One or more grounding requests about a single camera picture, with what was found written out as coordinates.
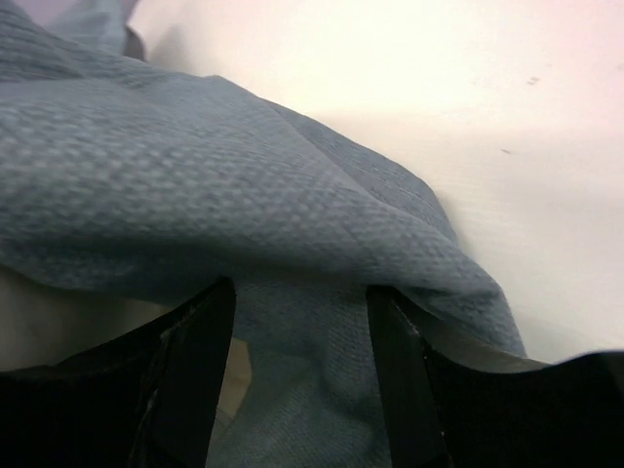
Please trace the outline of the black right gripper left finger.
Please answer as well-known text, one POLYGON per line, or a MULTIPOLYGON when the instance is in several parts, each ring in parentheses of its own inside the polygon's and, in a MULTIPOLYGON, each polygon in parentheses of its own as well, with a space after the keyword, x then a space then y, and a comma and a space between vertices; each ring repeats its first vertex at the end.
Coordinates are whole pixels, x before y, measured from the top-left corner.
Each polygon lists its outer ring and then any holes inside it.
POLYGON ((204 466, 235 303, 223 279, 56 365, 3 372, 2 465, 204 466))

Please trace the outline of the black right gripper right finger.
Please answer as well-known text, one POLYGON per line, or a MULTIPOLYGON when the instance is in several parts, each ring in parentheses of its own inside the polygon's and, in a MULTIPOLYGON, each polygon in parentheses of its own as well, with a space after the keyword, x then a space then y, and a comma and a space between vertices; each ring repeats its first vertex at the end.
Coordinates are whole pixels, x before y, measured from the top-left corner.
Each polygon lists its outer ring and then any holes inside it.
POLYGON ((623 355, 548 365, 489 346, 394 289, 367 291, 396 467, 619 467, 623 355))

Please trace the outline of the white pillow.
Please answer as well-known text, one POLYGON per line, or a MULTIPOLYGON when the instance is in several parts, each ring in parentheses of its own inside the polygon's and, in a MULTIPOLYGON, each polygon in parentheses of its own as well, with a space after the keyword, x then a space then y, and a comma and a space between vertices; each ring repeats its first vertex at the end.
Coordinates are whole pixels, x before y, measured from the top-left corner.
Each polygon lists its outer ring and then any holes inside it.
POLYGON ((1 369, 59 362, 169 312, 168 306, 60 290, 1 271, 1 369))

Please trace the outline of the blue-grey fabric pillowcase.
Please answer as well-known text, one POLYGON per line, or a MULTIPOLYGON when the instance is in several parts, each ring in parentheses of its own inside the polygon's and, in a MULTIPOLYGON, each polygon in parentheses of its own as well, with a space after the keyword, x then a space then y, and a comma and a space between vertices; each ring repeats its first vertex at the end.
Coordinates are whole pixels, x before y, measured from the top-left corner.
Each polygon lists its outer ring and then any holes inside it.
POLYGON ((365 290, 389 285, 525 348, 430 187, 220 77, 58 37, 1 5, 1 263, 176 305, 219 276, 250 347, 213 467, 386 467, 365 290))

